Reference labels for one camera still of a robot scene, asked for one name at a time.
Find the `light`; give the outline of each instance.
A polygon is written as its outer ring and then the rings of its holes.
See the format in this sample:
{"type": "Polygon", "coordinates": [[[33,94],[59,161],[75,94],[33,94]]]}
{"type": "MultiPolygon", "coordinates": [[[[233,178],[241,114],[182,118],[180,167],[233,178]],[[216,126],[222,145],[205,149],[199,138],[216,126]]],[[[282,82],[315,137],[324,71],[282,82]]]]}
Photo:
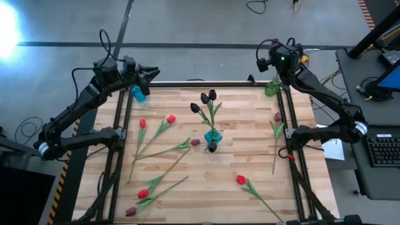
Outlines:
{"type": "Polygon", "coordinates": [[[8,58],[19,43],[17,14],[15,10],[0,1],[0,58],[8,58]]]}

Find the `wooden tabletop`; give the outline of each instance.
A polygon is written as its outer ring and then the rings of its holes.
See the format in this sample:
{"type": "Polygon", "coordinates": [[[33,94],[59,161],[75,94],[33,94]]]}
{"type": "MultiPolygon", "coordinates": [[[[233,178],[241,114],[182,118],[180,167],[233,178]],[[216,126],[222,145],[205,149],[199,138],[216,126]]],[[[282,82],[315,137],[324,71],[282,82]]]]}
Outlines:
{"type": "MultiPolygon", "coordinates": [[[[262,87],[215,87],[214,89],[217,92],[214,105],[223,102],[216,115],[216,129],[222,134],[223,139],[215,153],[204,151],[206,146],[204,134],[210,127],[201,124],[200,115],[193,114],[189,107],[190,103],[197,103],[208,115],[206,106],[201,104],[200,94],[208,93],[209,88],[154,87],[151,88],[151,95],[146,103],[134,101],[127,132],[115,223],[279,222],[260,200],[241,190],[243,186],[236,182],[237,175],[249,178],[265,202],[284,221],[298,218],[288,160],[277,157],[275,173],[272,175],[274,134],[269,121],[273,121],[273,116],[279,112],[276,96],[267,97],[262,87]],[[185,149],[173,150],[138,161],[132,181],[128,183],[138,141],[139,120],[147,121],[147,134],[142,149],[153,137],[161,121],[165,121],[169,115],[175,115],[176,121],[150,145],[144,155],[167,150],[186,138],[200,139],[201,145],[192,147],[165,175],[153,195],[162,192],[182,178],[189,177],[160,196],[143,211],[133,217],[126,217],[128,208],[137,207],[138,192],[149,187],[144,182],[162,175],[185,151],[185,149]]],[[[292,98],[298,123],[315,127],[308,95],[293,91],[292,98]]],[[[117,99],[116,94],[98,109],[95,129],[113,125],[117,99]]],[[[287,107],[286,112],[287,118],[290,119],[287,107]]],[[[320,142],[309,144],[317,147],[321,145],[320,142]]],[[[285,143],[282,135],[278,147],[283,146],[285,143]]],[[[90,147],[89,153],[100,147],[90,147]]],[[[321,202],[339,217],[324,153],[305,147],[304,154],[313,191],[321,202]]],[[[104,171],[106,158],[107,150],[87,159],[74,219],[82,216],[96,198],[98,179],[104,171]]],[[[303,190],[302,198],[308,215],[303,190]]],[[[108,212],[108,204],[109,197],[104,212],[108,212]]]]}

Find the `gray floor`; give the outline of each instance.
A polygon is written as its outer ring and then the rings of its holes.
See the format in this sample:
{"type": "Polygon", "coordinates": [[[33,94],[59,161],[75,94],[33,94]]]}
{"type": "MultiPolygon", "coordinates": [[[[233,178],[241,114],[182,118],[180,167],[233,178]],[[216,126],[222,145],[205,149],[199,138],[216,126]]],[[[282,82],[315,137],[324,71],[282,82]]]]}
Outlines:
{"type": "MultiPolygon", "coordinates": [[[[98,42],[101,28],[116,40],[128,0],[7,2],[18,11],[23,41],[98,42]]],[[[303,44],[352,45],[369,31],[356,0],[306,0],[297,15],[293,15],[291,2],[270,0],[266,13],[259,16],[248,10],[243,0],[136,0],[124,42],[257,44],[267,38],[293,36],[303,44]]],[[[17,47],[12,57],[0,60],[0,125],[6,134],[13,137],[18,124],[29,116],[46,122],[71,104],[71,69],[89,67],[104,55],[104,50],[96,47],[17,47]]],[[[258,72],[254,50],[124,48],[123,55],[133,56],[143,65],[159,66],[158,81],[244,80],[249,74],[267,80],[275,75],[274,69],[258,72]]],[[[309,67],[320,79],[338,69],[334,51],[310,51],[309,55],[309,67]]],[[[77,74],[80,90],[91,76],[85,71],[77,74]]],[[[344,87],[341,76],[335,83],[344,87]]],[[[327,87],[344,92],[330,83],[327,87]]],[[[332,122],[321,110],[314,113],[318,123],[332,122]]],[[[71,128],[63,135],[70,133],[71,128]]],[[[32,159],[29,169],[59,176],[61,166],[56,161],[32,159]]],[[[398,224],[400,202],[353,196],[358,185],[352,171],[330,171],[330,175],[341,215],[357,213],[366,222],[398,224]]],[[[48,219],[55,188],[41,224],[48,219]]]]}

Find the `teal glass vase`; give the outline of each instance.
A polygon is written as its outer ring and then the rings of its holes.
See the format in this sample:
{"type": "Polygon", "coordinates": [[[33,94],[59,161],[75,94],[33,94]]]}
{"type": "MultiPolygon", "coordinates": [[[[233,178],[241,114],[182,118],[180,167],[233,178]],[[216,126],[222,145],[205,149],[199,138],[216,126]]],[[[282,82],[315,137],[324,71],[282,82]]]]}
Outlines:
{"type": "Polygon", "coordinates": [[[280,80],[278,77],[274,77],[271,82],[265,86],[265,94],[269,97],[274,96],[279,91],[280,80]]]}
{"type": "Polygon", "coordinates": [[[218,144],[218,142],[220,142],[223,139],[223,136],[216,129],[212,129],[204,135],[204,138],[206,139],[207,143],[210,143],[213,140],[213,135],[214,135],[214,142],[216,144],[218,144]]]}

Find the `black keyboard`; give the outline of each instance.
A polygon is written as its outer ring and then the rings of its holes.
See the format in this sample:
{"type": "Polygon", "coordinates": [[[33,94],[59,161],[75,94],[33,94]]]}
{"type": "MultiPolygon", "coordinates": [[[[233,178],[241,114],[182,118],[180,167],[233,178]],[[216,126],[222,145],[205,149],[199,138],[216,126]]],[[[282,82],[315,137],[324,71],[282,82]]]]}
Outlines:
{"type": "Polygon", "coordinates": [[[372,167],[400,167],[400,135],[370,134],[366,141],[372,167]]]}

